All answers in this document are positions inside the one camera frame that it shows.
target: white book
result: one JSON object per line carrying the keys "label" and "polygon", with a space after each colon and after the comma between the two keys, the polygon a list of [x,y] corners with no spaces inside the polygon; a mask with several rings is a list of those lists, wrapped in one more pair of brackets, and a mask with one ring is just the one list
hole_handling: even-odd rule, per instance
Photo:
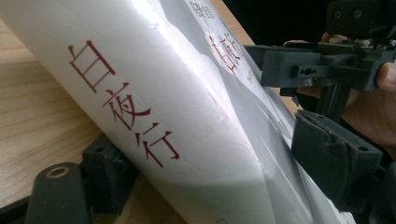
{"label": "white book", "polygon": [[210,1],[0,0],[0,18],[188,223],[354,223]]}

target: metal screw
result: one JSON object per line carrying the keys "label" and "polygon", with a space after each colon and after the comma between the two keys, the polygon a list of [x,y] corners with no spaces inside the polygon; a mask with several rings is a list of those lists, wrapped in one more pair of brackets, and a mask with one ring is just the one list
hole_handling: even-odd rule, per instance
{"label": "metal screw", "polygon": [[340,11],[335,11],[334,14],[332,15],[332,17],[335,20],[340,20],[341,19],[341,12]]}
{"label": "metal screw", "polygon": [[116,170],[120,173],[120,175],[125,174],[125,172],[128,170],[128,165],[123,160],[115,160],[114,166]]}
{"label": "metal screw", "polygon": [[59,178],[61,176],[66,175],[67,173],[69,173],[69,171],[70,171],[70,168],[67,166],[55,167],[46,173],[46,177],[49,179]]}
{"label": "metal screw", "polygon": [[360,9],[355,9],[353,11],[353,18],[355,18],[356,20],[361,18],[361,10]]}
{"label": "metal screw", "polygon": [[312,79],[312,78],[307,78],[307,79],[304,81],[304,84],[305,84],[306,87],[310,87],[310,86],[313,86],[313,85],[315,84],[315,81],[314,81],[314,79]]}

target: wooden table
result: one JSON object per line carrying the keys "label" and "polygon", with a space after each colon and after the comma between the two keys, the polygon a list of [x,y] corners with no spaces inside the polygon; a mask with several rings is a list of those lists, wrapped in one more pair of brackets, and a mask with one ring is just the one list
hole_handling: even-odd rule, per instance
{"label": "wooden table", "polygon": [[[212,0],[243,44],[253,44],[221,0]],[[0,208],[32,190],[35,176],[81,151],[101,131],[35,56],[0,21]],[[95,215],[94,223],[185,223],[139,176],[122,216]]]}

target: red chinese text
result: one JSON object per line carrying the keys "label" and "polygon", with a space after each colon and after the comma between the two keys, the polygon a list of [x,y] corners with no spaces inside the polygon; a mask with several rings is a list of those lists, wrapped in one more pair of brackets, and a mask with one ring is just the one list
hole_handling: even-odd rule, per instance
{"label": "red chinese text", "polygon": [[[73,57],[70,64],[87,83],[88,87],[95,94],[98,93],[99,90],[104,90],[103,92],[109,95],[108,99],[102,104],[102,107],[108,106],[111,109],[115,122],[120,121],[129,131],[132,131],[135,121],[139,117],[150,115],[151,108],[143,110],[136,109],[134,97],[127,91],[129,83],[121,82],[118,78],[115,78],[116,72],[91,40],[88,40],[87,44],[79,52],[75,52],[73,46],[69,46],[68,48]],[[116,90],[106,89],[107,86],[110,86],[106,85],[107,81],[111,83],[111,86],[119,86],[119,88]],[[170,158],[171,160],[178,160],[179,155],[167,139],[172,132],[165,131],[161,137],[150,136],[151,132],[155,129],[157,129],[158,133],[159,126],[160,123],[152,122],[152,126],[149,129],[142,133],[135,133],[135,137],[138,148],[140,148],[142,142],[147,160],[151,157],[158,165],[163,167],[163,163],[159,156],[153,151],[154,148],[158,150],[160,146],[161,149],[166,148],[170,150],[173,155]]]}
{"label": "red chinese text", "polygon": [[210,35],[209,36],[211,46],[215,49],[224,64],[228,69],[235,74],[235,69],[239,65],[239,61],[242,59],[242,54],[234,40],[230,38],[230,34],[224,34],[224,37],[219,36],[219,43],[217,39]]}

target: black mechanism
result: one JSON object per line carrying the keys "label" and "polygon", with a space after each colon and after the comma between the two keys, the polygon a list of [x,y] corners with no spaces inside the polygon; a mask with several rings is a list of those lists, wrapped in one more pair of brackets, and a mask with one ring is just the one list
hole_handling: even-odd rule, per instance
{"label": "black mechanism", "polygon": [[32,195],[0,209],[0,223],[91,223],[91,210],[121,214],[139,174],[101,135],[82,154],[83,162],[52,165],[35,178]]}
{"label": "black mechanism", "polygon": [[299,111],[291,152],[340,211],[362,213],[362,223],[396,223],[396,162],[381,166],[383,154],[338,124],[351,89],[369,92],[383,63],[396,59],[396,0],[333,1],[329,34],[348,40],[246,46],[262,69],[261,84],[295,97],[298,88],[321,87],[316,113]]}

